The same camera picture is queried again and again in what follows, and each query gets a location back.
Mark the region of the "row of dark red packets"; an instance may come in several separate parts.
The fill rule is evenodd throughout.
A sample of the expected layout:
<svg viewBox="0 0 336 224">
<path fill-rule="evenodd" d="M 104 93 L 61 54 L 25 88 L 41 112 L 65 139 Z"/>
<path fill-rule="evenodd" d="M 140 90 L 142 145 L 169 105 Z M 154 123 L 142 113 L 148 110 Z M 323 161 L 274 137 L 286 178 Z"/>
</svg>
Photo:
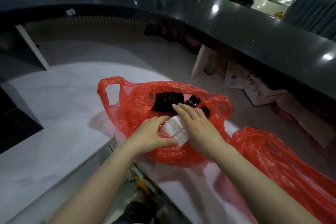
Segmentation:
<svg viewBox="0 0 336 224">
<path fill-rule="evenodd" d="M 182 44 L 187 49 L 189 49 L 192 54 L 198 54 L 202 46 L 201 42 L 193 39 L 186 34 L 183 34 L 178 30 L 152 23 L 149 23 L 146 26 L 144 35 L 161 37 L 169 42 Z"/>
</svg>

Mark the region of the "crumpled red plastic bag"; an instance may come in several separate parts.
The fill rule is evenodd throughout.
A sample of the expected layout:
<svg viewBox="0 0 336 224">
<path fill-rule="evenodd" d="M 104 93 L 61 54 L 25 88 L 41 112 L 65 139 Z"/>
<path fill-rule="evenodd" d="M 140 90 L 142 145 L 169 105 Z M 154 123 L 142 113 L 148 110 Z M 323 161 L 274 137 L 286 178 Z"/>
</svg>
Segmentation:
<svg viewBox="0 0 336 224">
<path fill-rule="evenodd" d="M 245 127 L 228 143 L 322 224 L 336 224 L 336 182 L 302 161 L 279 137 Z"/>
</svg>

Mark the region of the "printed white papers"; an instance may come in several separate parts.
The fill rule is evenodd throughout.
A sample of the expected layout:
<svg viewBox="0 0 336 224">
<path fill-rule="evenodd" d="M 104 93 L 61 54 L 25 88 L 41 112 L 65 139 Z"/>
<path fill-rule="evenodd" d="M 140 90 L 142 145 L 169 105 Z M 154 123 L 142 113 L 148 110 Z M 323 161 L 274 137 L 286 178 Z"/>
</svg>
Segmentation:
<svg viewBox="0 0 336 224">
<path fill-rule="evenodd" d="M 233 89 L 243 89 L 249 79 L 250 73 L 241 65 L 233 62 L 227 62 L 225 75 L 225 86 Z"/>
</svg>

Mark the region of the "person's left hand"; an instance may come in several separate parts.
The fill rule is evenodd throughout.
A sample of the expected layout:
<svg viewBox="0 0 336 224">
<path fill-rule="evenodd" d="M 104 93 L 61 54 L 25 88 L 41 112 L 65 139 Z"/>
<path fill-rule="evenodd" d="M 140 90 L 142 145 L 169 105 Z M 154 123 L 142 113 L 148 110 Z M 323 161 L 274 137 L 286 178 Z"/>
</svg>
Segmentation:
<svg viewBox="0 0 336 224">
<path fill-rule="evenodd" d="M 126 140 L 126 148 L 134 155 L 145 154 L 157 148 L 160 126 L 169 120 L 169 116 L 155 116 L 145 120 Z"/>
</svg>

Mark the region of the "stack of white plastic cups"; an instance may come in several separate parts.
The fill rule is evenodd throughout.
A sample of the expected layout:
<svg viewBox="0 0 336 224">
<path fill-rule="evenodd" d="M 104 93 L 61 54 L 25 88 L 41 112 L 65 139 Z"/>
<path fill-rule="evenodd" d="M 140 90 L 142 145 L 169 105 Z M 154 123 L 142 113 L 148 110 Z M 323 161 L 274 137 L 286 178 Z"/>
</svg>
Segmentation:
<svg viewBox="0 0 336 224">
<path fill-rule="evenodd" d="M 186 144 L 190 138 L 184 122 L 178 115 L 163 123 L 158 131 L 165 136 L 175 139 L 179 147 L 182 147 L 184 144 Z"/>
</svg>

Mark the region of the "person's dark trouser leg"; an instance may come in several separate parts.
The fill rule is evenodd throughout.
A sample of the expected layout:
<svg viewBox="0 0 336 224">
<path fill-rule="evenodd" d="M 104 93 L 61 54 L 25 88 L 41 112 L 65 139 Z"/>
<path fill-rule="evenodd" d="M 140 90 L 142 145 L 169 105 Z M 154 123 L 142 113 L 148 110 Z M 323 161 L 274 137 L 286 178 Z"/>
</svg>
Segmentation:
<svg viewBox="0 0 336 224">
<path fill-rule="evenodd" d="M 138 187 L 122 215 L 111 224 L 161 224 L 157 209 L 154 199 Z"/>
</svg>

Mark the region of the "person's right forearm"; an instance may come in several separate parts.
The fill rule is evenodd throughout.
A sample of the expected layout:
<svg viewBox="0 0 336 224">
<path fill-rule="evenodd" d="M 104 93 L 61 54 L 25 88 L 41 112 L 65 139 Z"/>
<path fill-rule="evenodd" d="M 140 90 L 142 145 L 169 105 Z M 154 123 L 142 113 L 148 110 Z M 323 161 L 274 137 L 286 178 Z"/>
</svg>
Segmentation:
<svg viewBox="0 0 336 224">
<path fill-rule="evenodd" d="M 259 224 L 321 224 L 225 141 L 211 143 L 208 154 L 238 190 Z"/>
</svg>

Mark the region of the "white cardboard box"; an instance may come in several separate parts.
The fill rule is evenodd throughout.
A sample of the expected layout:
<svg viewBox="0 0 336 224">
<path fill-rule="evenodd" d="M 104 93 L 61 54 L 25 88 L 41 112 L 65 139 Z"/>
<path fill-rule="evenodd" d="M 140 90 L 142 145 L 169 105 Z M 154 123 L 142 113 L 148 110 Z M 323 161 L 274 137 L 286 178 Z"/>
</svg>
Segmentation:
<svg viewBox="0 0 336 224">
<path fill-rule="evenodd" d="M 254 106 L 274 103 L 279 97 L 288 93 L 284 89 L 270 89 L 260 78 L 251 74 L 246 75 L 243 90 Z"/>
</svg>

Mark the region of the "pink plastic bag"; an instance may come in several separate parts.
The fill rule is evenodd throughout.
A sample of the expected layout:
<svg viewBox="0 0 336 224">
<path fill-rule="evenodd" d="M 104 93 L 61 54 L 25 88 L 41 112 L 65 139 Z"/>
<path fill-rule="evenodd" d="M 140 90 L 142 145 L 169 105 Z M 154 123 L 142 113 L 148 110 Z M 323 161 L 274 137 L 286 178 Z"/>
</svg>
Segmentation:
<svg viewBox="0 0 336 224">
<path fill-rule="evenodd" d="M 291 93 L 277 97 L 272 111 L 306 134 L 314 150 L 336 163 L 336 127 L 303 107 Z"/>
</svg>

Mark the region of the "clear glass jar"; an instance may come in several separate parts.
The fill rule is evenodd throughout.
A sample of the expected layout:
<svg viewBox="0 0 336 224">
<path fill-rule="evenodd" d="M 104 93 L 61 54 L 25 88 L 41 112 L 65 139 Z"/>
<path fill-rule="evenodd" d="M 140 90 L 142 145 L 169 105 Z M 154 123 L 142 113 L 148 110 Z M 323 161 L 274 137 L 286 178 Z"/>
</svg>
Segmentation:
<svg viewBox="0 0 336 224">
<path fill-rule="evenodd" d="M 208 57 L 208 61 L 206 66 L 204 67 L 204 73 L 208 76 L 214 75 L 216 70 L 216 64 L 218 63 L 218 55 L 210 55 Z"/>
</svg>

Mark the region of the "person's right hand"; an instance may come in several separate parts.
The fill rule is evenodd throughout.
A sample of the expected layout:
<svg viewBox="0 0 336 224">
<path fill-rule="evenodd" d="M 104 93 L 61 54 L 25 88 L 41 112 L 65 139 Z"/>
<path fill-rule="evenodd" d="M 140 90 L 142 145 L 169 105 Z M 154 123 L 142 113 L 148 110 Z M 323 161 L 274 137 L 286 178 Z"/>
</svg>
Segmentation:
<svg viewBox="0 0 336 224">
<path fill-rule="evenodd" d="M 173 104 L 172 107 L 179 114 L 179 105 Z M 205 117 L 203 111 L 199 108 L 194 109 L 198 111 L 201 119 L 199 121 L 183 121 L 190 136 L 189 144 L 194 150 L 213 161 L 232 157 L 232 147 L 223 140 L 218 130 Z"/>
</svg>

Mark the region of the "white counter support panel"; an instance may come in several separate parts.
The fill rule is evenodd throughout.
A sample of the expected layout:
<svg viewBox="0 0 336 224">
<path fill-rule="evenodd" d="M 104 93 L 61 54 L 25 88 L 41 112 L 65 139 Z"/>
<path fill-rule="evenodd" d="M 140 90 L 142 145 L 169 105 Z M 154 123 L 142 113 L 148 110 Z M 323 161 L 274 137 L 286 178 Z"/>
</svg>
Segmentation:
<svg viewBox="0 0 336 224">
<path fill-rule="evenodd" d="M 204 69 L 210 62 L 210 57 L 217 56 L 217 54 L 218 53 L 216 51 L 202 44 L 191 72 L 191 78 L 195 78 L 199 74 L 203 73 Z"/>
<path fill-rule="evenodd" d="M 36 46 L 36 44 L 33 42 L 33 40 L 31 39 L 31 37 L 29 36 L 29 34 L 27 33 L 27 31 L 25 30 L 25 28 L 23 27 L 23 25 L 15 25 L 15 28 L 18 32 L 18 34 L 22 37 L 22 39 L 24 40 L 24 42 L 28 45 L 28 47 L 30 48 L 30 50 L 32 51 L 32 53 L 35 55 L 35 57 L 38 59 L 38 61 L 40 62 L 40 64 L 42 65 L 42 67 L 45 70 L 49 70 L 50 66 L 47 63 L 46 59 L 44 58 L 44 56 L 41 54 L 40 50 L 38 49 L 38 47 Z"/>
</svg>

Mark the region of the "person's left forearm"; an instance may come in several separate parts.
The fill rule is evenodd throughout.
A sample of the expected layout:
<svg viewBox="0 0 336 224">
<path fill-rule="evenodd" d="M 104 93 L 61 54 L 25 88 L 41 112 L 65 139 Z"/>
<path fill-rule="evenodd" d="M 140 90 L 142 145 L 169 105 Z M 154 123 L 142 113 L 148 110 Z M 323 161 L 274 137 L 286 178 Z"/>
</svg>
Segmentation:
<svg viewBox="0 0 336 224">
<path fill-rule="evenodd" d="M 103 224 L 136 155 L 128 142 L 119 145 L 47 224 Z"/>
</svg>

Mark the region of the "teal curtain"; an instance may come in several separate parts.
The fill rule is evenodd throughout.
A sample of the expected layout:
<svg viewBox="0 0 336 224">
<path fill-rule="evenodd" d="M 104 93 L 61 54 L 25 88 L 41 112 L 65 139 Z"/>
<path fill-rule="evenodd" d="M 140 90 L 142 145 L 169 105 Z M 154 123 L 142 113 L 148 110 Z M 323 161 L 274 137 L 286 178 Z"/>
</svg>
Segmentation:
<svg viewBox="0 0 336 224">
<path fill-rule="evenodd" d="M 282 20 L 336 42 L 336 0 L 295 0 Z"/>
</svg>

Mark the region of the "large stack of black cups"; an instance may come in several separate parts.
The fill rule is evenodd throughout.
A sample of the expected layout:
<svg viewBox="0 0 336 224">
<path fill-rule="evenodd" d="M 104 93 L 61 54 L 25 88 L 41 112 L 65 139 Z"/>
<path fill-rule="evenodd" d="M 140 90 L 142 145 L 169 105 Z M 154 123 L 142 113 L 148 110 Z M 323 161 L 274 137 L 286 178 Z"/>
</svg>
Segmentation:
<svg viewBox="0 0 336 224">
<path fill-rule="evenodd" d="M 184 103 L 184 95 L 176 92 L 156 93 L 153 110 L 157 112 L 169 112 L 176 114 L 173 104 Z"/>
</svg>

